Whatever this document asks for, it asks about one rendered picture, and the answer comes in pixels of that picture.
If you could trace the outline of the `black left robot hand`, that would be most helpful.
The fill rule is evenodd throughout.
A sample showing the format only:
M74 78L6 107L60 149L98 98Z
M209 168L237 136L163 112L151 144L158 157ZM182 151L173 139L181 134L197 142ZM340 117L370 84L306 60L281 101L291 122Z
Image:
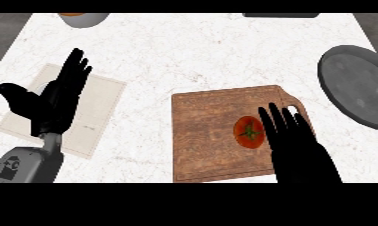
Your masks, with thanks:
M31 121L31 136L62 134L71 127L79 99L92 67L85 52L76 48L65 60L58 78L40 95L14 83L0 84L11 111Z

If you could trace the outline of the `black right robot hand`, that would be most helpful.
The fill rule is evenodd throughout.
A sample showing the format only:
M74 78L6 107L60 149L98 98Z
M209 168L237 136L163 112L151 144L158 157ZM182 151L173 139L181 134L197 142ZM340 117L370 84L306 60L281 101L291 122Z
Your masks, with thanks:
M340 184L342 177L325 147L303 116L287 108L259 108L280 183Z

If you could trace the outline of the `red tomato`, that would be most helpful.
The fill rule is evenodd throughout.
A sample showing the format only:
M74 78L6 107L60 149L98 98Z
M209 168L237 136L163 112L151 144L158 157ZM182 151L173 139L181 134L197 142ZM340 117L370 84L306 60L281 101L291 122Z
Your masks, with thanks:
M238 144L250 149L257 149L266 139L265 127L253 116L244 116L234 126L234 137Z

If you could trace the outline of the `brown wooden cutting board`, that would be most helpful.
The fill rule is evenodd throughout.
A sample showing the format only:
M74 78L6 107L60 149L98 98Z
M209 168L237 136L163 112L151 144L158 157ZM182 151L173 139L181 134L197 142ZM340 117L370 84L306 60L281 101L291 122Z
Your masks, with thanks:
M311 121L300 100L281 86L269 85L172 96L173 181L207 182L275 173L268 141L256 149L243 147L234 126L244 116L259 116L259 108L294 106Z

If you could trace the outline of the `dark grey pan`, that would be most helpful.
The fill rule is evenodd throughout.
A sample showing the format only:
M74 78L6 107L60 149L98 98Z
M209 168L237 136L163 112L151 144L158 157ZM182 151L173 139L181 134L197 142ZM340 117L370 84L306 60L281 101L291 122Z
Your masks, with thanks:
M318 79L343 114L378 130L378 53L355 45L333 47L318 62Z

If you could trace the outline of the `beige placemat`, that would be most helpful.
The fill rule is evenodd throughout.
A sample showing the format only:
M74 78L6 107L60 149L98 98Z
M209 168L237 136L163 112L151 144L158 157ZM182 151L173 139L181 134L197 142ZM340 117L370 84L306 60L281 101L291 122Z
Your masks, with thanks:
M64 134L62 151L91 159L124 92L126 83L95 74L89 75L80 95L76 118ZM0 132L34 143L42 143L30 135L30 120L9 112L0 121Z

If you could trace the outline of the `grey bowl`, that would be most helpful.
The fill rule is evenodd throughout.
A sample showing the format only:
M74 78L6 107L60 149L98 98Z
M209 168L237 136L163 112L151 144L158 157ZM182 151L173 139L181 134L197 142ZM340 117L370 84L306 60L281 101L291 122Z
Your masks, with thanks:
M64 14L60 13L64 22L73 28L91 28L105 21L108 13L83 13L83 14Z

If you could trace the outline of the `dark grey flat object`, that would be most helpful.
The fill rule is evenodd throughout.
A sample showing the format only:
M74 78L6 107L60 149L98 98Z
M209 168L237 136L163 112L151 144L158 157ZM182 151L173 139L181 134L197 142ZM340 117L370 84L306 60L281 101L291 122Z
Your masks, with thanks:
M321 13L243 13L250 18L316 18Z

